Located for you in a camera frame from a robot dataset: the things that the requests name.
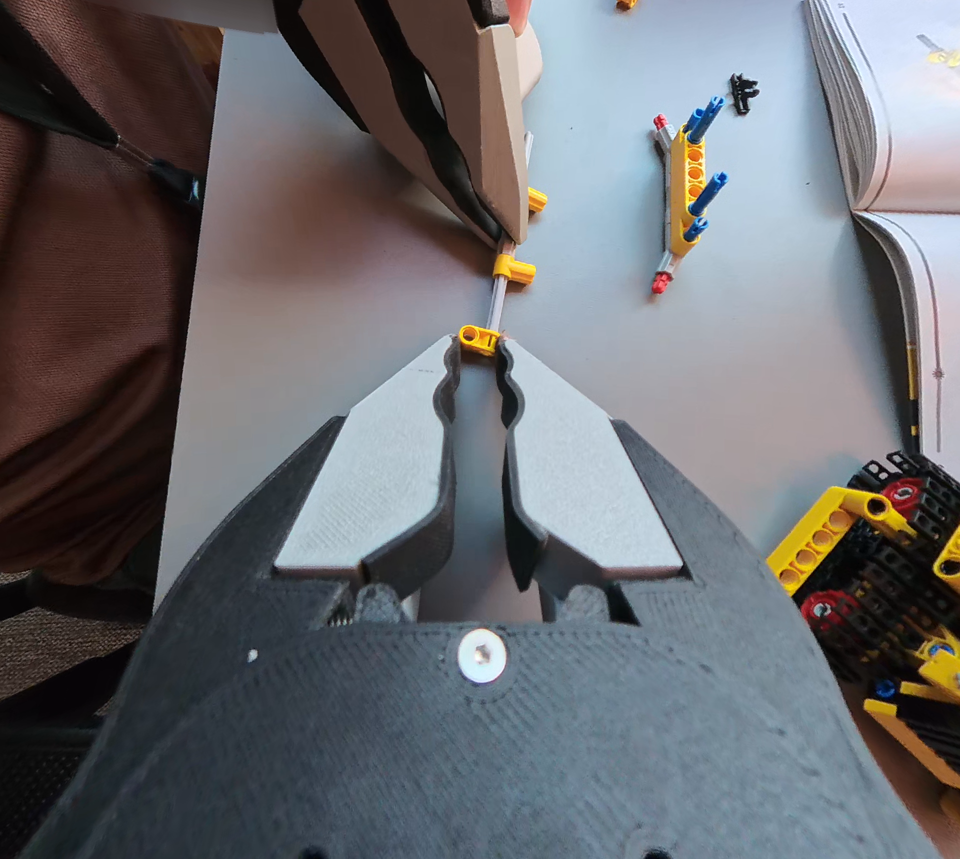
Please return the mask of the grey axle with yellow connectors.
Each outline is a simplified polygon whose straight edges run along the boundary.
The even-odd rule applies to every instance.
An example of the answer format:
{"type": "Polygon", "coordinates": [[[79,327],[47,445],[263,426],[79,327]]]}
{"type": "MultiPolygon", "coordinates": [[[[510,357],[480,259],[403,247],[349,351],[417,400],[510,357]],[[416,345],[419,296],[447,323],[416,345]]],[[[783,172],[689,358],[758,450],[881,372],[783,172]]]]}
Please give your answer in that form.
{"type": "Polygon", "coordinates": [[[486,326],[463,325],[459,332],[462,351],[473,352],[485,357],[493,357],[501,336],[503,308],[507,296],[507,286],[513,283],[527,286],[534,281],[536,266],[519,261],[516,257],[517,243],[503,232],[497,246],[492,271],[491,301],[486,326]]]}

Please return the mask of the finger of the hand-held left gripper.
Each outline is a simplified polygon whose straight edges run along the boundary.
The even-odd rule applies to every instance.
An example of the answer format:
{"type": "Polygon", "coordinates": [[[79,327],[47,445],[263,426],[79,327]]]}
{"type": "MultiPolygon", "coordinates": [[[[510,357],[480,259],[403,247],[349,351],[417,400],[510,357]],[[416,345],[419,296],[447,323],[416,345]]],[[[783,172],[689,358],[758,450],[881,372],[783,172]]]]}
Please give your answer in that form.
{"type": "Polygon", "coordinates": [[[516,243],[529,190],[522,76],[506,0],[387,0],[405,43],[438,94],[471,191],[516,243]]]}
{"type": "Polygon", "coordinates": [[[366,130],[485,244],[491,231],[470,218],[438,179],[426,148],[402,115],[388,66],[355,0],[303,0],[299,16],[318,45],[366,130]]]}

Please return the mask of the open instruction booklet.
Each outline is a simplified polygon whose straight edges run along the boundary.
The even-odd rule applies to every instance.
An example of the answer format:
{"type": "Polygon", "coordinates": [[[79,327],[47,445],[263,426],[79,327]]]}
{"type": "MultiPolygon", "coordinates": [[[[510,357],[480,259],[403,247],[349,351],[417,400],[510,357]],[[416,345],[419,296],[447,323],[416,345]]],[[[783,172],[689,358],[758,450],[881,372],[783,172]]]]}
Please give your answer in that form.
{"type": "Polygon", "coordinates": [[[853,217],[901,296],[918,450],[959,457],[959,0],[804,0],[853,217]]]}

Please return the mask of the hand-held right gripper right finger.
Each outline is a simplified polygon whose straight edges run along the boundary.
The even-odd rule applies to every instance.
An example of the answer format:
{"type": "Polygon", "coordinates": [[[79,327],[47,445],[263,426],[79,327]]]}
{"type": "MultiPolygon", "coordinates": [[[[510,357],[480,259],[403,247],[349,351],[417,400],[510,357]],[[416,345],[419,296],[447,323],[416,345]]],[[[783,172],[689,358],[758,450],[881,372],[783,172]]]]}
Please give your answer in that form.
{"type": "Polygon", "coordinates": [[[519,589],[551,594],[683,569],[606,411],[525,350],[498,344],[505,533],[519,589]]]}

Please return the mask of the yellow beam with blue pins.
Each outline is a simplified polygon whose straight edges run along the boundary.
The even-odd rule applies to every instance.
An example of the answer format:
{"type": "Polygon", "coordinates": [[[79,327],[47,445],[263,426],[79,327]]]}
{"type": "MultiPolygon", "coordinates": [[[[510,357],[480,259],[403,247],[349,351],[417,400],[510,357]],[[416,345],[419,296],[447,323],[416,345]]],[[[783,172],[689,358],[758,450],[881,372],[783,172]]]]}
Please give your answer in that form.
{"type": "Polygon", "coordinates": [[[725,171],[709,176],[706,168],[705,137],[724,105],[725,97],[712,97],[679,130],[664,115],[654,118],[654,141],[663,157],[665,213],[664,253],[654,272],[653,296],[666,291],[700,241],[709,226],[707,208],[729,180],[725,171]]]}

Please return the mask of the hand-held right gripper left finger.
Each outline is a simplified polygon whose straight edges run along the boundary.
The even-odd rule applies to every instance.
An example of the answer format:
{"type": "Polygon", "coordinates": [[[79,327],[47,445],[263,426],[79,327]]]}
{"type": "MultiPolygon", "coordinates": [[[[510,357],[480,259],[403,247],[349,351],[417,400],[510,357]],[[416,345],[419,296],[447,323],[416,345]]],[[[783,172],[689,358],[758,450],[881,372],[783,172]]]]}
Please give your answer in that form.
{"type": "Polygon", "coordinates": [[[460,345],[444,335],[343,420],[274,570],[419,592],[450,557],[460,345]]]}

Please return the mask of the person's brown clothing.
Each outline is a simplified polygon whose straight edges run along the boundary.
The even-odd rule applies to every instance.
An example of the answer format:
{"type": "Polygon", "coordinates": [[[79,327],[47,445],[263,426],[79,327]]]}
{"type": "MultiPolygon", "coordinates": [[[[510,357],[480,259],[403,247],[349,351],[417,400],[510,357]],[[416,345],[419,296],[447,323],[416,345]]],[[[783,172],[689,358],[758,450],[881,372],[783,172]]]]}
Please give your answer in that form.
{"type": "Polygon", "coordinates": [[[152,591],[214,91],[174,25],[2,0],[2,570],[152,591]]]}

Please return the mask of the yellow and black lego vehicle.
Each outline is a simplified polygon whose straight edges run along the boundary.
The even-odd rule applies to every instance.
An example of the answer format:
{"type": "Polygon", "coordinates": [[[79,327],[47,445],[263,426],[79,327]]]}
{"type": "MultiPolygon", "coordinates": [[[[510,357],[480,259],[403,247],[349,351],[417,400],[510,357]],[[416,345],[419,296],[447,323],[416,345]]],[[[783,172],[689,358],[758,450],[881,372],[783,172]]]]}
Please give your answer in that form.
{"type": "Polygon", "coordinates": [[[836,678],[958,795],[959,482],[920,453],[868,462],[766,562],[836,678]]]}

